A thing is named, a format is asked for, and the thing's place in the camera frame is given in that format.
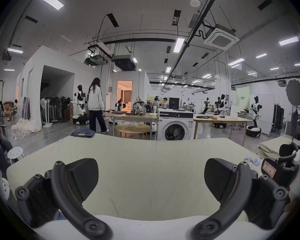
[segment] washing machine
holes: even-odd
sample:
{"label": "washing machine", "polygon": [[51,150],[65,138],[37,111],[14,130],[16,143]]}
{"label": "washing machine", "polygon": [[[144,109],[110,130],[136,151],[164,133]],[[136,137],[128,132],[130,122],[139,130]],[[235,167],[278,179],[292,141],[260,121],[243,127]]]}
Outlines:
{"label": "washing machine", "polygon": [[158,113],[158,141],[180,141],[191,138],[193,112],[159,108]]}

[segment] washing machine door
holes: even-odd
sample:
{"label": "washing machine door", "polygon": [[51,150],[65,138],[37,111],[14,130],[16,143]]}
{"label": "washing machine door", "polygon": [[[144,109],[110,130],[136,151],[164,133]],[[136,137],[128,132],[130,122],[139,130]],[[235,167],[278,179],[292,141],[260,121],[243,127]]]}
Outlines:
{"label": "washing machine door", "polygon": [[188,127],[180,121],[171,121],[162,130],[162,139],[167,141],[185,140],[188,135]]}

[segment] round wooden table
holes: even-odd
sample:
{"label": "round wooden table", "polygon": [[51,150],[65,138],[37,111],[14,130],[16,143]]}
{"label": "round wooden table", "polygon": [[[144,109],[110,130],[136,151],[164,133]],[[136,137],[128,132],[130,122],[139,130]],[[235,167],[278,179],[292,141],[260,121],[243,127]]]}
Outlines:
{"label": "round wooden table", "polygon": [[117,125],[115,129],[120,132],[120,137],[122,133],[124,133],[124,137],[127,137],[127,134],[142,134],[142,138],[145,139],[145,135],[147,132],[151,131],[151,126],[147,124],[137,124],[137,125]]}

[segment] black pants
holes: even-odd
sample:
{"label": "black pants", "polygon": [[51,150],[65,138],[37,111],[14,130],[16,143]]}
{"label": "black pants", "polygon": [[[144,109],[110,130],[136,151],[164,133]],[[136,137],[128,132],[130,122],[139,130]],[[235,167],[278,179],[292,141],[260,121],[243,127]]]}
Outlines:
{"label": "black pants", "polygon": [[101,132],[104,133],[107,130],[105,120],[102,116],[102,110],[89,110],[89,126],[90,130],[96,131],[96,118],[98,119]]}

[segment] long black hair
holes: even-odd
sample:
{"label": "long black hair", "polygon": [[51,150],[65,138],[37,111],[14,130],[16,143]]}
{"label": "long black hair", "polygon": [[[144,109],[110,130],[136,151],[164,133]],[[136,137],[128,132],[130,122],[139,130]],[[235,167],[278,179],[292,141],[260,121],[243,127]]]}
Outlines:
{"label": "long black hair", "polygon": [[93,79],[93,81],[92,81],[92,83],[91,83],[91,85],[90,85],[90,87],[89,87],[88,93],[90,93],[90,88],[91,88],[91,86],[93,87],[93,93],[94,93],[94,91],[95,91],[95,89],[96,89],[96,85],[99,86],[99,87],[101,88],[101,86],[100,86],[100,79],[97,78],[97,77],[96,77],[95,79]]}

